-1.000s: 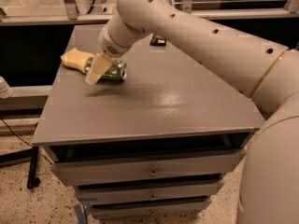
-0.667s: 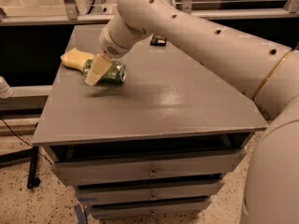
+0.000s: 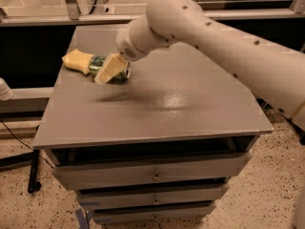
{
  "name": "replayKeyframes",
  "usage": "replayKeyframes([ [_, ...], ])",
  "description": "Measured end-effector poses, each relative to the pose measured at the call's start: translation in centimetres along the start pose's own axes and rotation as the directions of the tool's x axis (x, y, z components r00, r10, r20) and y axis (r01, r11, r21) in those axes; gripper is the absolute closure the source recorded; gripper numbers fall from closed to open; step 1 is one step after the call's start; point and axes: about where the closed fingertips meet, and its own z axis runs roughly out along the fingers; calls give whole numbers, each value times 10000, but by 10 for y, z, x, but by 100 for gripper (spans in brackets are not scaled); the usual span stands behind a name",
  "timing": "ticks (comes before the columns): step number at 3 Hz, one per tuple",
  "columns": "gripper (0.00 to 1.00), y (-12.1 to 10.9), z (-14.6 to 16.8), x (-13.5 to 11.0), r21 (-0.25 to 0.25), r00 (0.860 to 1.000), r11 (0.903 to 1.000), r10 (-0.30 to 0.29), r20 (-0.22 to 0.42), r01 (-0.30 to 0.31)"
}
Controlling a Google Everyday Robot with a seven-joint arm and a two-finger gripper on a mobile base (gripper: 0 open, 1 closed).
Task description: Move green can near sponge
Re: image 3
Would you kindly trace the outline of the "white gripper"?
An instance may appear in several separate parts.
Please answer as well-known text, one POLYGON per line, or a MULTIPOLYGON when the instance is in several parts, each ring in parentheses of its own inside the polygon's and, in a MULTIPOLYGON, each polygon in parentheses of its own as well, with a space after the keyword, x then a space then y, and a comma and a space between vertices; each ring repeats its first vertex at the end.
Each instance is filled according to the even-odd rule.
POLYGON ((94 82, 99 85, 106 84, 126 68, 127 60, 137 61, 145 57, 149 53, 148 32, 146 28, 143 30, 132 27, 122 29, 115 40, 116 49, 120 54, 111 53, 107 56, 94 82))

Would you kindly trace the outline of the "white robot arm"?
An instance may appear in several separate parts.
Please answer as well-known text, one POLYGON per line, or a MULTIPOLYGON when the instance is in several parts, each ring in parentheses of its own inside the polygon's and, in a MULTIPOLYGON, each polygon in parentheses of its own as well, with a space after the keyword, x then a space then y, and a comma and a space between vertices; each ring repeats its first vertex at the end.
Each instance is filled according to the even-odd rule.
POLYGON ((116 52, 94 81, 105 84, 129 61, 176 42, 208 56, 305 130, 305 54, 218 23, 192 0, 149 0, 145 13, 116 36, 116 52))

